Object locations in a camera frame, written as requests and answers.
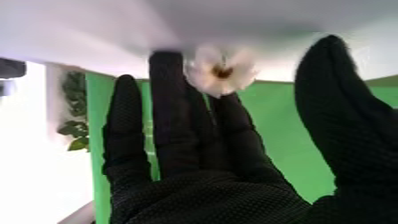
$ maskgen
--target green leaf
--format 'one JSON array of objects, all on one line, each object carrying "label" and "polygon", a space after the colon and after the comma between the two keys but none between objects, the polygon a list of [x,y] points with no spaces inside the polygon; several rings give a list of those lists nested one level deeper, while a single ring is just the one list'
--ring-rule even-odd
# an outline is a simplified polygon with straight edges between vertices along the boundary
[{"label": "green leaf", "polygon": [[88,145],[88,138],[86,138],[86,137],[81,137],[81,138],[79,138],[79,142],[81,142],[84,145]]},{"label": "green leaf", "polygon": [[86,147],[84,140],[81,140],[81,139],[83,139],[83,138],[77,138],[77,139],[70,142],[67,151],[76,151],[76,150],[79,150],[79,149],[83,149],[83,148]]},{"label": "green leaf", "polygon": [[56,132],[61,135],[70,135],[74,130],[76,130],[76,128],[70,125],[65,125],[58,128]]}]

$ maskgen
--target green screen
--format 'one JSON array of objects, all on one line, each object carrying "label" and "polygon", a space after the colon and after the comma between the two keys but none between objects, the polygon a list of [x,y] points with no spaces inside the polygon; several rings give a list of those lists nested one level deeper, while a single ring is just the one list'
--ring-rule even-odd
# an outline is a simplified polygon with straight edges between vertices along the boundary
[{"label": "green screen", "polygon": [[[378,98],[398,106],[395,79],[374,82],[371,91]],[[154,148],[150,141],[150,95],[148,84],[140,82],[143,102],[143,125],[145,125],[145,150],[152,162],[152,176],[157,179],[157,167]],[[86,74],[86,97],[88,97],[88,129],[90,129],[90,155],[93,173],[93,204],[95,222],[108,223],[109,216],[109,189],[106,178],[100,175],[102,164],[102,139],[100,127],[108,111],[109,96],[113,91],[113,78]],[[257,82],[239,92],[239,98],[250,111],[255,127],[262,136],[266,153],[296,191],[308,202],[319,196],[331,194],[333,176],[312,145],[308,134],[299,123],[292,102],[292,85]]]}]

